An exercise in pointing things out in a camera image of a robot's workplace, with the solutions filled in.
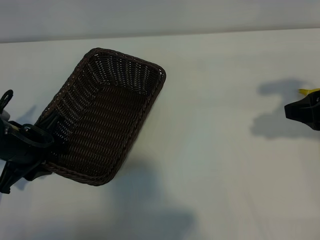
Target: gray wall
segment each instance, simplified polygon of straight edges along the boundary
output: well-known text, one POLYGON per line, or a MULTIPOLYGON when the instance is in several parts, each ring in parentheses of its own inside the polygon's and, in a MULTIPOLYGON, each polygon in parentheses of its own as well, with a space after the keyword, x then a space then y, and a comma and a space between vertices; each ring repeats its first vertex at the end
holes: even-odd
POLYGON ((320 27, 320 0, 0 0, 0 42, 320 27))

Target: brown wicker basket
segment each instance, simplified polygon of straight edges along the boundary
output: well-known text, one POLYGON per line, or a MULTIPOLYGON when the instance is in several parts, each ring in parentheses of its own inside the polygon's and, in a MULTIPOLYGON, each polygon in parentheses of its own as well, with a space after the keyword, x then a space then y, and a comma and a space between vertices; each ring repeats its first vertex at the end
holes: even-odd
POLYGON ((109 182, 120 169, 166 79, 158 65, 95 48, 76 66, 39 117, 61 116, 59 144, 44 168, 89 185, 109 182))

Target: yellow object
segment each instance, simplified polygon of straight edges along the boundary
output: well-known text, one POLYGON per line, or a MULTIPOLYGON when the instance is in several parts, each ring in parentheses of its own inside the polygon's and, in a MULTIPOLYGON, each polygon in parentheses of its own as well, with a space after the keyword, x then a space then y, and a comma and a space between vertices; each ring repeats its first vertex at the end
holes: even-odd
POLYGON ((315 88, 315 89, 299 89, 299 93, 307 96, 310 93, 316 92, 316 91, 320 91, 320 88, 315 88))

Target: wicker basket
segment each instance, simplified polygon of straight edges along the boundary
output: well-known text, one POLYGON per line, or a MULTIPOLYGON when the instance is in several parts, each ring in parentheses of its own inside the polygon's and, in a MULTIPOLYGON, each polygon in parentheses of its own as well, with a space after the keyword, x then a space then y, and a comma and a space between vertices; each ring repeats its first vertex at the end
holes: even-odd
POLYGON ((158 65, 95 48, 39 117, 61 116, 44 168, 99 186, 120 169, 166 79, 158 65))

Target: white table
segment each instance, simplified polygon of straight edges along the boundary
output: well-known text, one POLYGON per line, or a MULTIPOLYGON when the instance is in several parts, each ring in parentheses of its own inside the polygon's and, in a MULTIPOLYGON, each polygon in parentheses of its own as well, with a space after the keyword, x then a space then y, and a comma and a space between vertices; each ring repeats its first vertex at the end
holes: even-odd
POLYGON ((320 87, 320 29, 0 44, 11 119, 34 123, 96 47, 167 73, 127 162, 100 187, 18 182, 0 239, 320 238, 320 136, 284 114, 320 87))

